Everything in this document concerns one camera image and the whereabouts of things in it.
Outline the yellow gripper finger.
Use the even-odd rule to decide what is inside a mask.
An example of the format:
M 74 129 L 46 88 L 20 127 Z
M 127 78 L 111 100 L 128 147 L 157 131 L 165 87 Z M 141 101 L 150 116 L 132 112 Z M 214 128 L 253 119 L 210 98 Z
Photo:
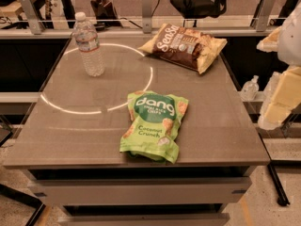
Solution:
M 273 95 L 263 98 L 258 125 L 264 130 L 279 127 L 301 104 L 301 67 L 290 66 L 280 73 Z
M 276 28 L 257 44 L 257 49 L 266 53 L 278 51 L 278 37 L 281 27 Z

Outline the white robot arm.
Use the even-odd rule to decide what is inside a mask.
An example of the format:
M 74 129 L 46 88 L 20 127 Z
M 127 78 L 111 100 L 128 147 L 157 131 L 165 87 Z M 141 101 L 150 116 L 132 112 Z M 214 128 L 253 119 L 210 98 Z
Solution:
M 258 125 L 274 130 L 301 104 L 301 4 L 257 48 L 277 52 L 277 58 L 289 65 L 285 72 L 273 73 L 263 91 Z

